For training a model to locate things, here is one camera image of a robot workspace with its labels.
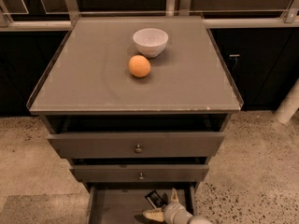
white robot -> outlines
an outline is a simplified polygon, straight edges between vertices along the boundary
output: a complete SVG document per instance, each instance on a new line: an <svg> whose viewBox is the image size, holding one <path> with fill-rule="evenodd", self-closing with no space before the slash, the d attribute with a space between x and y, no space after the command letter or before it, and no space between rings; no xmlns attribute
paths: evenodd
<svg viewBox="0 0 299 224"><path fill-rule="evenodd" d="M171 203L166 207L156 208L143 212L143 216L167 224L212 224L202 216L193 216L179 203L178 194L172 189Z"/></svg>

drawer handle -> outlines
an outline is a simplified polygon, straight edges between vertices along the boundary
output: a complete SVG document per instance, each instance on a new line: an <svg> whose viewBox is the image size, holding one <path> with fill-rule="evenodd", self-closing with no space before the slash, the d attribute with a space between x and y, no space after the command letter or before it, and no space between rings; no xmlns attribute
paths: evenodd
<svg viewBox="0 0 299 224"><path fill-rule="evenodd" d="M137 153L137 154L142 153L142 148L140 145L136 145L135 153Z"/></svg>
<svg viewBox="0 0 299 224"><path fill-rule="evenodd" d="M145 178L145 177L143 176L143 174L142 174L142 173L140 173L140 174L139 174L139 178L138 178L138 179L139 179L139 180L144 180L144 178Z"/></svg>

black cabinet door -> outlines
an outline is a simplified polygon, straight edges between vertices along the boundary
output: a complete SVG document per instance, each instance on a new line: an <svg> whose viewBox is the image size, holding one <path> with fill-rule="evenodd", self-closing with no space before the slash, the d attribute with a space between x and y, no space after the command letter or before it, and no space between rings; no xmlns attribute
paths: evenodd
<svg viewBox="0 0 299 224"><path fill-rule="evenodd" d="M26 103L66 32L0 33L0 115L30 115Z"/></svg>
<svg viewBox="0 0 299 224"><path fill-rule="evenodd" d="M285 97L294 77L289 84L285 80L294 75L299 61L297 32L282 28L212 30L244 99L244 110L273 110Z"/></svg>

floor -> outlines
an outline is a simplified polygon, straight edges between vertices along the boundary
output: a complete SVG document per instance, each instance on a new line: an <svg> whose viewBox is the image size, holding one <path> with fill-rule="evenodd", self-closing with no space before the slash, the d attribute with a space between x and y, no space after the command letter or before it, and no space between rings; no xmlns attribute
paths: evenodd
<svg viewBox="0 0 299 224"><path fill-rule="evenodd" d="M47 142L39 118L0 118L0 223L86 223L89 195ZM298 223L299 112L233 114L196 192L214 224Z"/></svg>

white bowl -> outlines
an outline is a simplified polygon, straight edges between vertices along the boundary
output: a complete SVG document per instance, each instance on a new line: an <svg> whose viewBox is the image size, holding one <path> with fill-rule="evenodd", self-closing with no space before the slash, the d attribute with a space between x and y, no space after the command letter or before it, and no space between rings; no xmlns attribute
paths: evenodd
<svg viewBox="0 0 299 224"><path fill-rule="evenodd" d="M142 55L153 58L158 56L166 47L168 34L160 29L146 28L135 32L133 40Z"/></svg>

